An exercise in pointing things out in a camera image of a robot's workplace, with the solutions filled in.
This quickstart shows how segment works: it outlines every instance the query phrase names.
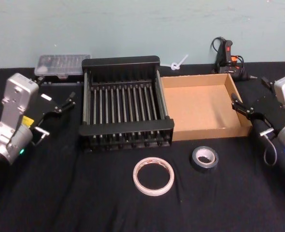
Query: roll of tape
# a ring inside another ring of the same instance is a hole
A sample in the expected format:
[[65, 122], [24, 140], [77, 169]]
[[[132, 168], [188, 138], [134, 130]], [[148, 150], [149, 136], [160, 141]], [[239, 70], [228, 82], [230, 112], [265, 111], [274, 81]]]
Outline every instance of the roll of tape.
[[191, 162], [199, 171], [210, 171], [217, 166], [219, 157], [212, 148], [199, 146], [192, 152]]
[[[138, 180], [137, 176], [138, 176], [139, 170], [143, 166], [145, 166], [147, 164], [151, 164], [151, 163], [155, 163], [155, 164], [163, 166], [168, 171], [168, 173], [170, 175], [170, 179], [169, 179], [167, 185], [160, 188], [160, 189], [146, 188]], [[133, 171], [133, 180], [134, 180], [134, 184], [135, 184], [136, 188], [140, 192], [142, 192], [143, 194], [148, 195], [148, 196], [152, 196], [152, 197], [160, 196], [160, 195], [167, 193], [171, 189], [174, 179], [175, 179], [175, 174], [173, 172], [171, 165], [168, 162], [166, 162], [165, 160], [157, 158], [157, 157], [148, 157], [148, 158], [142, 159], [141, 161], [139, 161], [135, 165], [135, 168]]]

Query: white plastic clip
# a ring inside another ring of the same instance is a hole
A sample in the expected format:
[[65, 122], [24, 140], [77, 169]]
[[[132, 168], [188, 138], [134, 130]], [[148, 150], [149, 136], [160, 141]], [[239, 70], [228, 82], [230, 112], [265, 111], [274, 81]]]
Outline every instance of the white plastic clip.
[[185, 59], [188, 57], [189, 55], [186, 55], [178, 64], [176, 62], [169, 64], [161, 64], [161, 66], [166, 66], [166, 67], [170, 67], [171, 70], [179, 70], [180, 69], [180, 65], [182, 65], [182, 63], [185, 61]]

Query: black electrical tape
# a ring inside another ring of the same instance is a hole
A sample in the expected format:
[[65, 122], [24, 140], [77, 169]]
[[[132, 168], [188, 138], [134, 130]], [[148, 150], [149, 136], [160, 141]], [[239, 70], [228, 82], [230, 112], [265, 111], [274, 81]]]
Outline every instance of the black electrical tape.
[[205, 173], [214, 170], [218, 162], [218, 154], [210, 147], [199, 146], [192, 152], [191, 164], [200, 172]]

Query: black dish rack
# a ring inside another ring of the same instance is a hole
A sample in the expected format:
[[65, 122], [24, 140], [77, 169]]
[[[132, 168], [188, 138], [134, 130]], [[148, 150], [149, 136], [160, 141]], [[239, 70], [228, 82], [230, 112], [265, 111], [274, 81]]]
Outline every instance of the black dish rack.
[[159, 65], [157, 56], [83, 60], [85, 149], [171, 145]]

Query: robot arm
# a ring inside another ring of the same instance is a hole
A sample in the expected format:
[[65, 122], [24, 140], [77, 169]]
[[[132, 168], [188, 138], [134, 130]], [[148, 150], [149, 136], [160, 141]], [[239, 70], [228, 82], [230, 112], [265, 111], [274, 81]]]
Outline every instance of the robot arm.
[[71, 93], [64, 104], [56, 104], [52, 98], [38, 90], [43, 78], [35, 83], [16, 73], [7, 82], [2, 100], [3, 112], [0, 120], [0, 182], [3, 181], [8, 168], [19, 154], [33, 139], [33, 132], [42, 134], [39, 144], [49, 132], [39, 128], [39, 125], [49, 116], [60, 116], [74, 107]]
[[269, 129], [261, 135], [273, 132], [285, 147], [285, 77], [274, 83], [262, 78], [262, 84], [272, 92], [270, 97], [264, 96], [257, 100], [253, 108], [249, 108], [232, 96], [232, 108], [249, 120], [264, 121]]
[[33, 138], [32, 132], [21, 122], [29, 104], [35, 101], [38, 89], [36, 83], [19, 73], [6, 81], [0, 120], [0, 180], [20, 150]]

